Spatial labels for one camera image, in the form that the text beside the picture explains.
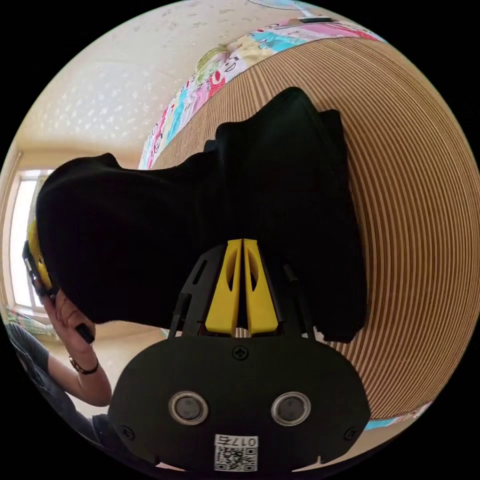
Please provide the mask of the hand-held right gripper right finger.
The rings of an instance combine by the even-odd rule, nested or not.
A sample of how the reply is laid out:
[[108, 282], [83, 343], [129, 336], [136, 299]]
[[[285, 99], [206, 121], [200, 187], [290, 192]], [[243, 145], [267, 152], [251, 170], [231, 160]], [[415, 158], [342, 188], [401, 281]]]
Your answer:
[[248, 331], [252, 336], [274, 333], [278, 319], [256, 240], [243, 240], [243, 257]]

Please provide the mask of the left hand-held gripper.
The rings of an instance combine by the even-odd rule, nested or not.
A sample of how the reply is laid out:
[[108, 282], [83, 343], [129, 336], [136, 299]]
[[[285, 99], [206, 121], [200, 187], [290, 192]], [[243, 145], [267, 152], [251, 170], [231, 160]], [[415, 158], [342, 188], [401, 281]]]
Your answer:
[[22, 259], [36, 295], [39, 298], [44, 296], [54, 298], [59, 288], [50, 279], [46, 269], [44, 256], [40, 249], [36, 218], [32, 219], [28, 227], [27, 241], [25, 241], [23, 246]]

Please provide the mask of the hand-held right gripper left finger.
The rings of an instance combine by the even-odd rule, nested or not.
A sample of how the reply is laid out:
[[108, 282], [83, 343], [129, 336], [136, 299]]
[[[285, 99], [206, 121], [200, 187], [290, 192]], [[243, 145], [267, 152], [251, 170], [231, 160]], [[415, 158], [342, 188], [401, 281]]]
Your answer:
[[243, 240], [227, 243], [205, 327], [210, 333], [234, 333], [237, 328]]

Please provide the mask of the person's left hand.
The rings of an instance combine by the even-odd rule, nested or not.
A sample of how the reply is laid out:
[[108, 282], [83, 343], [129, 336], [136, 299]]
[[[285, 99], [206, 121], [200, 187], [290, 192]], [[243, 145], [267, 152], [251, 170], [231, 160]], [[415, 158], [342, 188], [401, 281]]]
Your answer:
[[94, 351], [95, 325], [65, 296], [62, 291], [52, 298], [40, 298], [51, 325], [81, 372], [92, 372], [99, 361]]

